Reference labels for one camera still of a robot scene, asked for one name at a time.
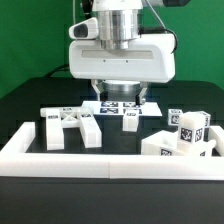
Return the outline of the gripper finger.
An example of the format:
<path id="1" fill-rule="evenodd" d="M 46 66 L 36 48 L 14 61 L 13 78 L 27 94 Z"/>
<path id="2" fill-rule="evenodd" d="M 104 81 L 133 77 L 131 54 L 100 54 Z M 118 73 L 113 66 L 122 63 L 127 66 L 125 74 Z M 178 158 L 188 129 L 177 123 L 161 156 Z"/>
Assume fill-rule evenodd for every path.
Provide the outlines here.
<path id="1" fill-rule="evenodd" d="M 108 92 L 104 89 L 104 84 L 102 80 L 92 79 L 91 85 L 96 92 L 98 101 L 107 101 Z"/>
<path id="2" fill-rule="evenodd" d="M 148 89 L 148 83 L 141 82 L 140 92 L 136 95 L 136 99 L 135 99 L 137 105 L 143 105 L 145 103 L 145 95 L 147 93 L 147 89 Z"/>

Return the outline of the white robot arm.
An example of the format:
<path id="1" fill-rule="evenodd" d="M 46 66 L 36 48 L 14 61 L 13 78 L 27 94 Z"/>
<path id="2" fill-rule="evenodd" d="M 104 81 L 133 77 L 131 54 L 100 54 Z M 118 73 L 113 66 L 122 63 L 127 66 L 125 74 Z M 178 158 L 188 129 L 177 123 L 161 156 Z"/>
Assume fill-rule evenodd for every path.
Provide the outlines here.
<path id="1" fill-rule="evenodd" d="M 86 19 L 69 28 L 71 74 L 89 79 L 100 100 L 111 90 L 133 90 L 144 103 L 150 83 L 175 75 L 175 33 L 165 26 L 143 28 L 144 7 L 183 7 L 191 0 L 82 0 Z"/>

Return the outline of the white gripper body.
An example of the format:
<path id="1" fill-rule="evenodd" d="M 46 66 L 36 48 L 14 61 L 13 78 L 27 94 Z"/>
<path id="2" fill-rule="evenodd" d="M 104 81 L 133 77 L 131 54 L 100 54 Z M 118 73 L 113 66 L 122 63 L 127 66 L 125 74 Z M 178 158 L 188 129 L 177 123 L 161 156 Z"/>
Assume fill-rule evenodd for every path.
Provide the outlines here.
<path id="1" fill-rule="evenodd" d="M 73 41 L 70 71 L 80 79 L 166 83 L 175 75 L 174 47 L 172 34 L 145 34 L 118 50 L 105 50 L 98 40 Z"/>

